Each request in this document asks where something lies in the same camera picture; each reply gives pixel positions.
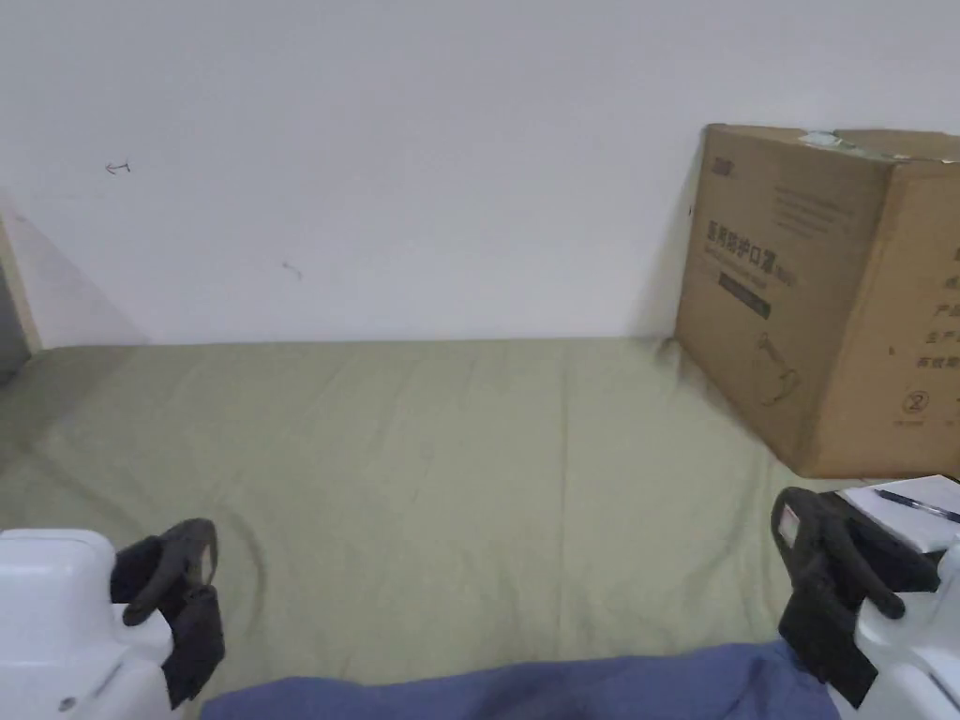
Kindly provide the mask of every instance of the paper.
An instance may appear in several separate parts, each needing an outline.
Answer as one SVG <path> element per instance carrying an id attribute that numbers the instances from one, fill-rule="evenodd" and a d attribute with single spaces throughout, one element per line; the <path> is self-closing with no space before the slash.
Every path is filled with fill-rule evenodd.
<path id="1" fill-rule="evenodd" d="M 870 487 L 850 488 L 840 494 L 847 502 L 920 552 L 946 550 L 954 536 L 960 533 L 960 524 L 923 510 L 884 500 L 874 492 L 876 489 L 888 490 L 960 513 L 960 485 L 949 478 L 929 475 Z"/>

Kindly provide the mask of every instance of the mattress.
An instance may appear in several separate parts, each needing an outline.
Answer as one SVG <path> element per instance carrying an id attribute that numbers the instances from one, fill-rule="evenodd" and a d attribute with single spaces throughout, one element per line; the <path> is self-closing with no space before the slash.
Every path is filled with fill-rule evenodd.
<path id="1" fill-rule="evenodd" d="M 218 526 L 206 696 L 772 638 L 795 476 L 672 342 L 65 348 L 0 391 L 0 527 Z"/>

